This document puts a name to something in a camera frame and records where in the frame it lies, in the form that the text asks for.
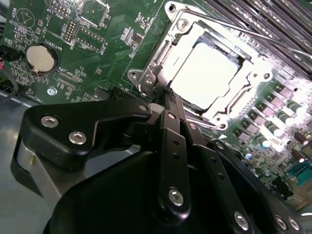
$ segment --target silver screw head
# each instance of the silver screw head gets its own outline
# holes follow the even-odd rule
[[[234,219],[236,223],[239,225],[239,227],[241,227],[241,229],[243,229],[244,231],[248,230],[249,228],[248,222],[246,218],[240,212],[236,211],[234,213]]]
[[[41,124],[47,128],[55,128],[59,125],[59,121],[57,118],[53,116],[44,116],[41,118]]]
[[[278,225],[279,225],[282,229],[287,230],[287,225],[286,225],[286,223],[282,220],[282,218],[281,218],[280,216],[275,216],[275,219],[276,219]]]
[[[184,202],[182,194],[177,189],[169,190],[169,199],[176,206],[182,206]]]
[[[131,77],[132,79],[137,79],[137,74],[134,73],[134,72],[132,72],[132,73],[130,74],[130,77]]]
[[[47,90],[48,95],[55,96],[58,93],[58,90],[52,86],[50,86]]]
[[[147,108],[145,106],[139,105],[138,106],[142,111],[147,111]]]
[[[152,77],[152,76],[147,76],[147,77],[145,78],[145,82],[146,82],[147,84],[154,84],[154,77]]]
[[[176,117],[175,117],[173,114],[171,114],[171,113],[169,113],[168,116],[169,116],[170,118],[172,118],[172,119],[175,119],[175,118],[176,118]]]
[[[179,19],[179,21],[176,23],[176,26],[179,31],[186,32],[189,26],[189,21],[187,19]]]
[[[297,224],[297,222],[296,222],[293,218],[288,217],[288,221],[291,223],[291,226],[292,226],[295,230],[297,230],[297,231],[300,230],[299,225]]]
[[[217,147],[219,147],[220,149],[222,149],[222,150],[224,149],[223,145],[222,145],[220,142],[217,142],[216,145],[217,145]]]
[[[87,137],[82,132],[72,132],[69,134],[68,139],[75,145],[83,145],[87,141]]]
[[[195,129],[196,129],[196,125],[195,125],[195,124],[193,124],[193,123],[190,123],[190,127],[191,127],[193,130],[195,130]]]

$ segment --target small black component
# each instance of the small black component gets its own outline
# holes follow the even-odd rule
[[[262,103],[259,107],[258,107],[259,111],[261,111],[263,114],[265,114],[266,116],[274,116],[275,115],[275,111],[272,110],[270,107],[268,107],[266,104]]]
[[[276,154],[272,157],[273,160],[279,160],[281,158],[281,155]]]
[[[283,197],[284,200],[287,200],[290,196],[293,195],[292,191],[289,189],[287,184],[282,180],[281,177],[277,177],[272,181],[272,184],[276,188],[276,191]]]
[[[143,40],[143,37],[139,33],[135,33],[132,37],[132,40],[136,44],[140,44]]]
[[[0,57],[3,61],[13,62],[19,60],[22,56],[22,52],[15,50],[6,45],[0,45]]]
[[[252,154],[253,158],[256,158],[256,159],[260,158],[260,155],[257,154],[255,151],[251,151],[250,153]]]
[[[285,87],[284,85],[279,84],[275,91],[286,98],[293,97],[293,92],[289,88]]]
[[[278,166],[279,169],[281,170],[284,170],[286,168],[286,165],[281,163],[279,166]]]
[[[249,141],[251,136],[248,135],[246,132],[242,131],[241,129],[237,129],[234,132],[235,136],[237,136],[238,139],[242,140],[242,141]]]
[[[98,98],[100,100],[107,100],[109,98],[110,94],[104,90],[103,88],[101,87],[97,87],[95,92],[94,92],[94,97],[95,98]]]
[[[242,126],[244,129],[246,129],[248,132],[252,134],[255,134],[259,131],[259,128],[257,126],[253,125],[247,120],[242,123]]]
[[[252,119],[255,123],[259,124],[259,125],[265,125],[268,121],[260,116],[258,113],[256,113],[255,111],[251,111],[248,114],[249,118]]]
[[[267,100],[269,103],[271,103],[273,106],[275,106],[277,108],[281,108],[281,107],[285,106],[285,103],[273,94],[269,95]]]
[[[312,120],[309,123],[307,123],[307,127],[312,129]]]

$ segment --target mounting hole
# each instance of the mounting hole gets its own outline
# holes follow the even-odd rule
[[[179,159],[180,159],[180,156],[179,156],[177,153],[174,153],[174,158],[175,158],[176,160],[179,160]]]
[[[224,178],[223,174],[218,173],[218,176],[220,177],[220,179],[225,180],[225,178]]]
[[[216,160],[214,157],[211,158],[211,161],[212,161],[213,163],[218,163],[217,160]]]
[[[264,79],[268,79],[268,78],[270,78],[270,77],[271,77],[270,73],[266,73],[266,74],[264,74],[264,76],[263,76]]]
[[[174,4],[170,4],[170,6],[169,6],[169,8],[168,8],[168,11],[169,11],[170,13],[175,12],[175,11],[176,11],[176,6],[175,6]]]

